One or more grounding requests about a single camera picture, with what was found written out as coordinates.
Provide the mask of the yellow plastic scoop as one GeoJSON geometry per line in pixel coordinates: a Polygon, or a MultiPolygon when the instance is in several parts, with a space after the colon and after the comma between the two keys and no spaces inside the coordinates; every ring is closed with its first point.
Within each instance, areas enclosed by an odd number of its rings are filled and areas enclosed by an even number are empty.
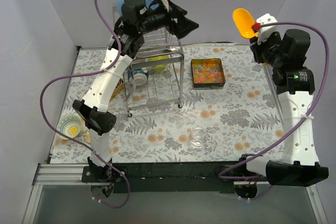
{"type": "Polygon", "coordinates": [[[244,8],[235,9],[232,18],[243,38],[250,40],[254,36],[257,37],[261,24],[256,23],[248,10],[244,8]]]}

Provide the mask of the square tin of star candies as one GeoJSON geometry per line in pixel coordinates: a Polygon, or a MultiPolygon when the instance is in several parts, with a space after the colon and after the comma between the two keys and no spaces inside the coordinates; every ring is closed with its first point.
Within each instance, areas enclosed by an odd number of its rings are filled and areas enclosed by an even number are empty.
{"type": "Polygon", "coordinates": [[[226,83],[219,58],[192,59],[191,75],[194,89],[221,89],[226,83]]]}

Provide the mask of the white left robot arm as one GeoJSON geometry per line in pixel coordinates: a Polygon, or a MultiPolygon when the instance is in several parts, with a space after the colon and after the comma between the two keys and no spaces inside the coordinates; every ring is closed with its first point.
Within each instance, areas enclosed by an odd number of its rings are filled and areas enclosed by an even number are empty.
{"type": "Polygon", "coordinates": [[[124,0],[121,16],[114,27],[116,39],[107,48],[102,73],[96,76],[83,98],[72,104],[89,130],[93,150],[88,164],[91,174],[100,182],[108,181],[112,175],[108,166],[111,163],[109,132],[117,118],[108,112],[109,101],[123,73],[144,44],[144,35],[165,28],[181,39],[199,27],[186,17],[186,10],[171,1],[167,6],[161,0],[153,0],[151,4],[156,8],[152,9],[145,0],[124,0]]]}

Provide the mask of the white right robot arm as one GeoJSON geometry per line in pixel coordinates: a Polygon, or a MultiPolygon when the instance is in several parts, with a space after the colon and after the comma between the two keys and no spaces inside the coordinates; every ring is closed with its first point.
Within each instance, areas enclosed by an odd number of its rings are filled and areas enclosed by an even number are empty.
{"type": "Polygon", "coordinates": [[[271,185],[309,187],[329,177],[316,154],[311,115],[314,76],[303,64],[310,47],[310,35],[300,29],[288,29],[284,36],[275,31],[263,42],[249,40],[257,63],[272,67],[272,81],[280,103],[283,131],[288,133],[300,120],[304,122],[284,140],[282,158],[272,161],[260,156],[238,166],[238,176],[251,180],[256,174],[271,185]]]}

